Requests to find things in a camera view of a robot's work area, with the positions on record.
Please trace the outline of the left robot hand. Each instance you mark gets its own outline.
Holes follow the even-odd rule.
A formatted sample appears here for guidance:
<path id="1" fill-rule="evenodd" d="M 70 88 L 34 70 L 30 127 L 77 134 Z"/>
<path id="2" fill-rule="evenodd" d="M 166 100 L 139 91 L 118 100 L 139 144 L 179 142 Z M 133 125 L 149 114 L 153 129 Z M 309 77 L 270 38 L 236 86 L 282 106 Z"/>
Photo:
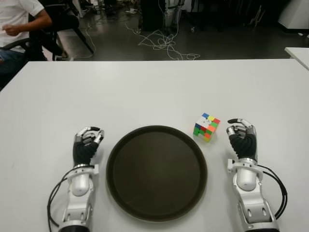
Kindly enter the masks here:
<path id="1" fill-rule="evenodd" d="M 93 126 L 85 127 L 75 134 L 72 152 L 74 166 L 90 164 L 104 134 L 104 130 Z"/>

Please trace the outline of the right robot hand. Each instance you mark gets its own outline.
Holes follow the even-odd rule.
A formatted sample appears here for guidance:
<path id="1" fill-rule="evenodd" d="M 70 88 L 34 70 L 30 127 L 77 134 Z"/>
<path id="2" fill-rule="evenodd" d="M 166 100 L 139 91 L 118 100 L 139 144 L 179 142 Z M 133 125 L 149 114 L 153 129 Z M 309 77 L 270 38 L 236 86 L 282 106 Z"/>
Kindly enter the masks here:
<path id="1" fill-rule="evenodd" d="M 251 159 L 257 162 L 257 138 L 255 126 L 242 118 L 227 121 L 226 129 L 230 144 L 238 159 Z"/>

